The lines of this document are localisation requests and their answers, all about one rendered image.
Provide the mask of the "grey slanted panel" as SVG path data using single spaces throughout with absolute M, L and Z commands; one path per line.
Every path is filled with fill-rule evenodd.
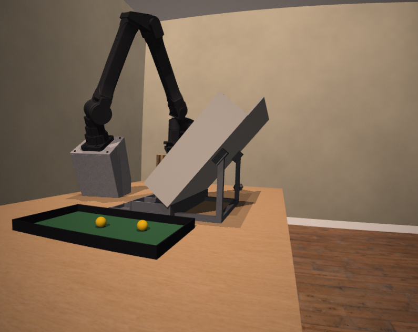
M 216 154 L 222 148 L 229 153 L 226 168 L 268 120 L 264 96 L 246 114 L 219 91 L 144 182 L 153 194 L 109 208 L 187 212 L 208 196 L 207 188 L 217 178 Z

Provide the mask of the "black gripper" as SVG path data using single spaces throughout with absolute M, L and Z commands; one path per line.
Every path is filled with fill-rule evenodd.
M 168 153 L 170 149 L 175 145 L 176 141 L 171 141 L 172 138 L 172 131 L 179 131 L 179 130 L 168 130 L 168 141 L 164 141 L 165 151 Z

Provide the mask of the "green tray with black rim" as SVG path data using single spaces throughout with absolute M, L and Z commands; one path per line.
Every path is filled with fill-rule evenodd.
M 98 217 L 105 226 L 96 225 Z M 148 223 L 144 231 L 137 228 L 140 220 Z M 194 228 L 191 217 L 82 204 L 12 219 L 13 231 L 154 260 Z

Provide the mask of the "orange-yellow ball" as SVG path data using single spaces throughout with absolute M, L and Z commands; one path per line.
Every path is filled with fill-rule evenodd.
M 98 217 L 98 218 L 96 219 L 96 225 L 97 225 L 98 227 L 103 227 L 103 226 L 105 226 L 105 225 L 106 225 L 106 219 L 105 219 L 104 217 Z
M 137 228 L 138 228 L 140 231 L 144 231 L 144 230 L 146 230 L 146 229 L 147 229 L 147 227 L 148 227 L 148 223 L 147 223 L 145 220 L 140 220 L 140 221 L 137 223 Z

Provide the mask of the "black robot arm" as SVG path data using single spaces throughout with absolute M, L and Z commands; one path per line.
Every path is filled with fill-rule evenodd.
M 108 135 L 104 124 L 112 118 L 110 106 L 115 87 L 138 30 L 145 39 L 157 68 L 166 93 L 169 115 L 174 117 L 169 119 L 169 130 L 179 130 L 172 131 L 171 141 L 178 141 L 194 122 L 185 117 L 188 109 L 168 58 L 163 41 L 164 32 L 158 17 L 129 11 L 121 13 L 120 19 L 119 29 L 99 84 L 92 99 L 84 105 L 86 142 L 81 145 L 82 151 L 103 151 L 114 140 L 114 136 Z

